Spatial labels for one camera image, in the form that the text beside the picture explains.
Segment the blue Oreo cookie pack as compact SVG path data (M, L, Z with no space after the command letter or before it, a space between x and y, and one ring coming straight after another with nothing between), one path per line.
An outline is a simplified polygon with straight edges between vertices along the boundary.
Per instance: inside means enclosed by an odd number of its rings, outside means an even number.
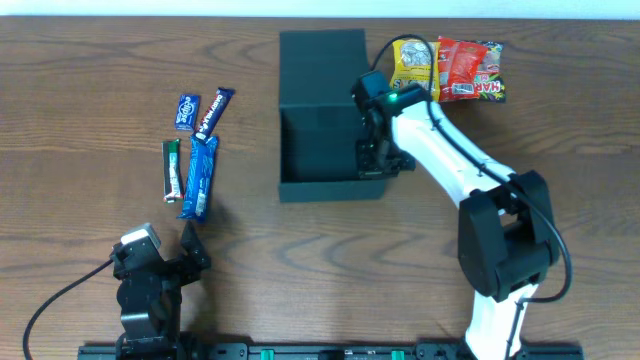
M217 136L212 136L201 142L192 136L190 141L190 164L182 212L179 218L204 223L207 217L209 192L219 140Z

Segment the yellow Hacks candy bag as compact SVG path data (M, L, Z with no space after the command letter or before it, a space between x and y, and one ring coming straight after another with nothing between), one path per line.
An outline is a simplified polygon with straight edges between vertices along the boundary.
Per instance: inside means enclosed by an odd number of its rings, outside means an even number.
M390 80L391 88L398 89L412 83L419 84L423 88L431 85L432 98L438 102L440 97L438 61L432 60L432 55L438 55L440 43L430 42L430 50L422 41L415 39L396 40L392 46L394 72Z

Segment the red Hacks candy bag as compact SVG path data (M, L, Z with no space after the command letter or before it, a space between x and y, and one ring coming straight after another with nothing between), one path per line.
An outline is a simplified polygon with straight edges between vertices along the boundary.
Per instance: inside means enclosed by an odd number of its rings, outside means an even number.
M440 37L438 41L439 101L477 99L475 76L488 48L446 37Z

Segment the Haribo gummy bag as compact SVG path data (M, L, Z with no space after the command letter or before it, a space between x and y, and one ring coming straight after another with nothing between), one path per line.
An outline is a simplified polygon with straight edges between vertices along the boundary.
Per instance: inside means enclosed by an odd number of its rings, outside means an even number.
M506 88L502 78L500 63L504 44L501 42L473 40L473 43L487 48L474 79L475 90L480 101L505 103Z

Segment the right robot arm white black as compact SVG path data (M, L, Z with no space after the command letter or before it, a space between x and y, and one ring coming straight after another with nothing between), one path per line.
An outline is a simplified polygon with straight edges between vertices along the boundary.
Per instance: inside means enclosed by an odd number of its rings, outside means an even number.
M464 340L477 359L512 359L528 304L549 268L569 258L536 172L518 174L471 142L418 86L359 83L351 96L376 138L411 155L458 210L458 261L474 288Z

